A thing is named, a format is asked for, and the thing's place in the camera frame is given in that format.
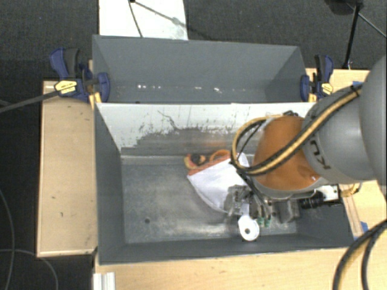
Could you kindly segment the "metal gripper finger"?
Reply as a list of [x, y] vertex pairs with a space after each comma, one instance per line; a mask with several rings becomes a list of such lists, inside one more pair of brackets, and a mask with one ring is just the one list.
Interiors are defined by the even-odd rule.
[[242, 202], [250, 195], [250, 189], [244, 185], [234, 185], [228, 188], [227, 200], [230, 202]]
[[226, 202], [226, 213], [229, 217], [231, 216], [243, 216], [249, 215], [249, 203], [229, 201]]

